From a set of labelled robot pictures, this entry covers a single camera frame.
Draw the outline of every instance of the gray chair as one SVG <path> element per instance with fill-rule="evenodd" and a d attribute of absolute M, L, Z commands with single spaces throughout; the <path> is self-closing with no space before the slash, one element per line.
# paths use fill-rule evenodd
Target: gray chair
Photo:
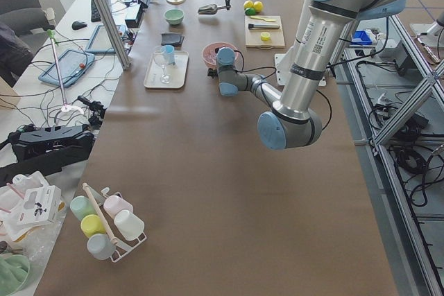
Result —
<path fill-rule="evenodd" d="M 0 21 L 11 27 L 32 52 L 36 52 L 48 38 L 44 31 L 54 29 L 39 0 L 0 0 Z"/>

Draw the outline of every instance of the green bowl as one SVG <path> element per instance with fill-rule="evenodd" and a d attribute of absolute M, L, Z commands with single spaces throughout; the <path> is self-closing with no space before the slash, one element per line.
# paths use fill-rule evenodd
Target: green bowl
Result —
<path fill-rule="evenodd" d="M 166 22 L 169 24 L 175 26 L 177 24 L 180 24 L 183 20 L 183 11 L 178 10 L 177 8 L 173 8 L 171 10 L 167 10 L 164 14 L 164 18 L 166 19 Z"/>

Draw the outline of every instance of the brown table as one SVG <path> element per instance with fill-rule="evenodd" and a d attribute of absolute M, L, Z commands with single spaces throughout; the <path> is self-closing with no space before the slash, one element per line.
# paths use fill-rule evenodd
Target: brown table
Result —
<path fill-rule="evenodd" d="M 122 192 L 149 239 L 116 264 L 97 261 L 69 214 L 36 295 L 397 295 L 333 80 L 321 138 L 272 151 L 256 131 L 265 105 L 246 92 L 224 98 L 207 77 L 200 53 L 215 41 L 242 50 L 247 69 L 273 64 L 275 50 L 244 47 L 244 1 L 204 17 L 199 6 L 223 0 L 186 0 L 185 20 L 170 28 L 162 14 L 173 6 L 153 0 L 83 176 Z M 290 47 L 303 0 L 261 1 L 282 16 Z M 185 35 L 187 80 L 147 90 L 166 31 Z M 325 100 L 312 107 L 326 122 Z"/>

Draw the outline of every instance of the blue box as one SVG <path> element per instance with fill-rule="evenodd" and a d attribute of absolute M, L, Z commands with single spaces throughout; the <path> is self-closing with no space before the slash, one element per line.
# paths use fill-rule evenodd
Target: blue box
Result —
<path fill-rule="evenodd" d="M 355 31 L 352 38 L 354 45 L 371 45 L 372 40 L 366 31 Z"/>

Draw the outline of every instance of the computer mouse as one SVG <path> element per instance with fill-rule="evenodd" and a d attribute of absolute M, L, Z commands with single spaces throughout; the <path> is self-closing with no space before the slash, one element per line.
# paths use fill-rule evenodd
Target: computer mouse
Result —
<path fill-rule="evenodd" d="M 71 28 L 73 28 L 75 31 L 78 31 L 79 29 L 82 29 L 84 27 L 86 27 L 87 24 L 86 22 L 83 21 L 74 21 L 71 25 Z"/>

